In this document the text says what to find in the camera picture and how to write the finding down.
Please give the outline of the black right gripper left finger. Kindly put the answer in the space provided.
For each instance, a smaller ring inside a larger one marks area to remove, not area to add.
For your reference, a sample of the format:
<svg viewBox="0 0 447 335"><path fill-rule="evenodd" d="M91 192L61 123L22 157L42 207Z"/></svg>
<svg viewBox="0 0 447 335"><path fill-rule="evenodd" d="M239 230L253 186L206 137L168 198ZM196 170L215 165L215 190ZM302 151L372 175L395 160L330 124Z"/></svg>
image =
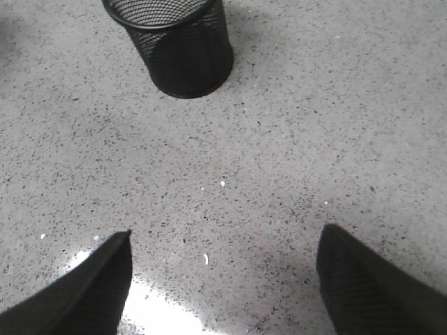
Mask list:
<svg viewBox="0 0 447 335"><path fill-rule="evenodd" d="M1 333L116 334L132 279L130 235L114 233L75 269L1 313Z"/></svg>

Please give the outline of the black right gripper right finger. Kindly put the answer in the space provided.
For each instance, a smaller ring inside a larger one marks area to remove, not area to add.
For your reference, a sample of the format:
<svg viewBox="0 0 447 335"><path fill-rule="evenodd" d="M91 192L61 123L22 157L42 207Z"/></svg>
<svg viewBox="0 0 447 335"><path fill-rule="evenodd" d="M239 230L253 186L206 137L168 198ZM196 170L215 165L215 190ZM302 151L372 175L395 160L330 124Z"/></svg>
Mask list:
<svg viewBox="0 0 447 335"><path fill-rule="evenodd" d="M446 333L446 296L338 225L323 228L316 270L337 334Z"/></svg>

